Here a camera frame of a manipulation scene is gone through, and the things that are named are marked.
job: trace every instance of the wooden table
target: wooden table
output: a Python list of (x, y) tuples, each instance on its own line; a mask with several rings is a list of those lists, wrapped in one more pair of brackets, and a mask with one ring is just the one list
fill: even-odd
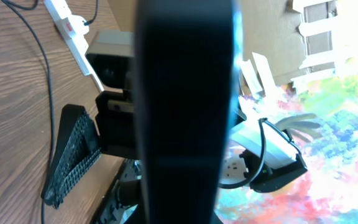
[[(33, 0), (16, 3), (30, 6)], [(95, 1), (68, 0), (73, 14), (91, 19)], [(21, 11), (37, 33), (49, 59), (55, 100), (56, 135), (67, 103), (97, 113), (98, 89), (84, 77), (57, 32), (42, 1)], [(117, 29), (106, 0), (86, 35)], [(0, 223), (40, 223), (40, 191), (50, 144), (50, 119), (44, 58), (23, 22), (0, 1)], [(122, 159), (102, 156), (69, 193), (59, 210), (46, 207), (46, 223), (89, 223)]]

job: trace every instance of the tie-dye cloth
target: tie-dye cloth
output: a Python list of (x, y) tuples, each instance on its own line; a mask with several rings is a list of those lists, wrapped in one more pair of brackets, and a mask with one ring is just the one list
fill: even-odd
[[(301, 147), (308, 172), (271, 194), (247, 187), (219, 190), (216, 213), (224, 223), (358, 223), (358, 72), (310, 83), (288, 102), (246, 102), (270, 121), (315, 113), (323, 137)], [(239, 154), (241, 150), (227, 150)]]

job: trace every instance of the cardboard box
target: cardboard box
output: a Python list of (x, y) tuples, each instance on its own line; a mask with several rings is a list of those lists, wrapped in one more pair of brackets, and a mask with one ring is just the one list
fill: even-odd
[[(137, 0), (108, 2), (120, 30), (133, 31)], [(291, 78), (333, 67), (332, 63), (299, 69), (308, 54), (332, 49), (329, 34), (303, 37), (298, 32), (302, 22), (327, 18), (328, 4), (307, 7), (302, 14), (294, 11), (291, 3), (288, 0), (239, 0), (244, 25), (244, 61), (250, 60), (256, 68), (252, 53), (265, 56), (276, 85), (290, 83)]]

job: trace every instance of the white power strip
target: white power strip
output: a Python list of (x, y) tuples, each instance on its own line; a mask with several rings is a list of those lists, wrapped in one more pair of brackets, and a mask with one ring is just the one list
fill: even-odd
[(103, 91), (104, 88), (99, 78), (85, 57), (88, 43), (84, 35), (90, 30), (89, 26), (84, 26), (83, 24), (85, 19), (81, 16), (73, 15), (65, 0), (44, 0), (44, 4), (82, 73), (84, 75), (91, 75), (99, 91)]

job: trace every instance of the multicolored surface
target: multicolored surface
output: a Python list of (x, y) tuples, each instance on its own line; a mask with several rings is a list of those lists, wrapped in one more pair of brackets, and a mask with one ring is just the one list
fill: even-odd
[(356, 72), (310, 83), (299, 96), (283, 86), (286, 103), (246, 97), (253, 109), (274, 122), (317, 114), (313, 121), (321, 125), (323, 137), (310, 143), (295, 139), (309, 171), (284, 188), (271, 194), (247, 187), (221, 189), (216, 213), (224, 223), (358, 223), (358, 58), (346, 66)]

